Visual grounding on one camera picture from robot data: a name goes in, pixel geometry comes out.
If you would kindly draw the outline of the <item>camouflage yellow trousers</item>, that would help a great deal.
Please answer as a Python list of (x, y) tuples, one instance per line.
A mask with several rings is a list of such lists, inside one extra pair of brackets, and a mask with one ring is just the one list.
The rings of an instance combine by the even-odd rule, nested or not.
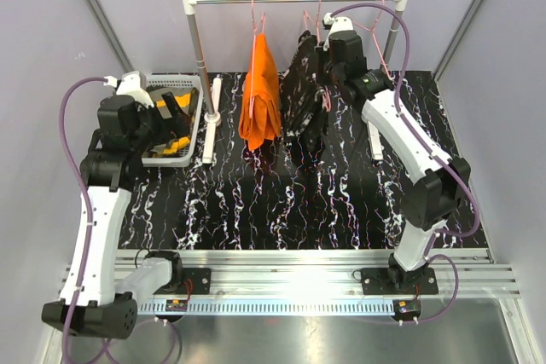
[(147, 88), (152, 100), (156, 103), (160, 114), (163, 118), (170, 118), (171, 115), (163, 115), (160, 111), (161, 95), (166, 92), (171, 92), (177, 99), (178, 104), (182, 108), (183, 112), (191, 117), (190, 134), (186, 137), (171, 140), (170, 142), (155, 146), (153, 149), (146, 153), (147, 158), (163, 158), (174, 157), (183, 152), (183, 150), (191, 143), (191, 132), (193, 130), (193, 124), (195, 121), (195, 111), (197, 108), (199, 91), (195, 87), (178, 88), (178, 87), (160, 87), (150, 86)]

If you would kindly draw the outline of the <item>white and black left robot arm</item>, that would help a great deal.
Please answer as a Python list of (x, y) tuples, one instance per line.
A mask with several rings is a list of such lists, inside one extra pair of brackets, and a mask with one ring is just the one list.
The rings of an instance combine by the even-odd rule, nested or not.
[(66, 336), (126, 339), (146, 300), (183, 287), (183, 263), (174, 251), (151, 251), (125, 279), (114, 279), (121, 225), (144, 172), (142, 156), (189, 129), (174, 95), (167, 92), (163, 100), (168, 117), (147, 92), (110, 96), (98, 107), (99, 126), (76, 171), (82, 211), (69, 276), (59, 300), (42, 310), (43, 322)]

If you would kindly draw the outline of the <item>black and white trousers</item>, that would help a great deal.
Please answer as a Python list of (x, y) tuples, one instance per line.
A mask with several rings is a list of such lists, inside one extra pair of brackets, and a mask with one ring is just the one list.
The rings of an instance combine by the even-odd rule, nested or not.
[(317, 36), (303, 31), (288, 69), (280, 76), (283, 137), (299, 140), (310, 150), (328, 132), (330, 94), (317, 83), (317, 45)]

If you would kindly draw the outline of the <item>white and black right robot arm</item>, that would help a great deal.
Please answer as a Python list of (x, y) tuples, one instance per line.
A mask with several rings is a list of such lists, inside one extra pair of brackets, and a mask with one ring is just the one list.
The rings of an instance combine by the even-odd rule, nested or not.
[(434, 146), (396, 95), (392, 80), (380, 69), (368, 69), (355, 30), (331, 31), (321, 57), (322, 80), (379, 131), (411, 180), (401, 204), (404, 231), (377, 284), (383, 292), (412, 292), (425, 285), (431, 271), (427, 254), (435, 235), (462, 203), (470, 165)]

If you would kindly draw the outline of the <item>orange trousers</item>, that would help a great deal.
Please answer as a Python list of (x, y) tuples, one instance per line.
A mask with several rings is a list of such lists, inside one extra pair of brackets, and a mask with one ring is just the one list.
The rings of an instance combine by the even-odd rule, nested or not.
[(282, 127), (279, 73), (263, 33), (257, 38), (253, 119), (249, 118), (250, 81), (251, 61), (244, 83), (238, 130), (247, 148), (254, 151), (266, 140), (278, 137)]

